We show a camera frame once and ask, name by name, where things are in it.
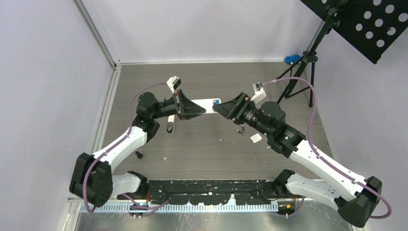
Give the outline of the white remote control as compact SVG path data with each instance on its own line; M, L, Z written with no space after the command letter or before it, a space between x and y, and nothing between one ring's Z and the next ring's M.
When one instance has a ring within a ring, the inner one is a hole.
M214 109L213 109L213 101L214 100L220 100L220 103L222 103L220 98L212 98L212 99L196 99L193 100L194 103L198 104L199 106L203 107L204 109L206 109L206 113L205 114L214 114L217 113Z

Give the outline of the white rectangular box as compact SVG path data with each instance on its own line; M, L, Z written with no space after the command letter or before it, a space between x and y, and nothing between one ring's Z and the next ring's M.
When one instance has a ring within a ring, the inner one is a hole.
M167 119L167 127L166 127L167 134L173 134L174 125L175 125L175 115L171 115Z

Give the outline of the white battery cover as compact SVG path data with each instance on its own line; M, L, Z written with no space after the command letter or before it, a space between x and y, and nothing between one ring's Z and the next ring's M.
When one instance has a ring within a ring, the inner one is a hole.
M262 140L262 136L261 136L260 134L255 134L255 135L253 135L253 136L250 137L250 140L251 140L253 143L260 142L260 141Z

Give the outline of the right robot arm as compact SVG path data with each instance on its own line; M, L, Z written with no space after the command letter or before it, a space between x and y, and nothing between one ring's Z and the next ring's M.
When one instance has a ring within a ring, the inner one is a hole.
M320 152L306 136L285 122L286 113L278 103L264 102L260 108L247 94L213 105L215 112L235 124L247 124L267 138L276 153L305 166L323 182L315 182L284 170L277 177L275 193L280 197L297 194L335 209L353 226L363 228L379 203L382 182L359 175Z

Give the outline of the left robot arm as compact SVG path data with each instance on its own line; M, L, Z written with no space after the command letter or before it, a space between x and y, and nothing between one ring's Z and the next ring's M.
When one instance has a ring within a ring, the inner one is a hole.
M130 154L147 144L157 133L158 118L177 116L189 120L213 113L213 105L220 99L188 99L182 90L162 102L153 93L142 93L138 98L136 117L129 128L115 141L93 154L82 153L76 160L69 185L70 193L86 204L103 206L111 197L130 193L136 199L147 195L146 178L136 172L112 175L112 172Z

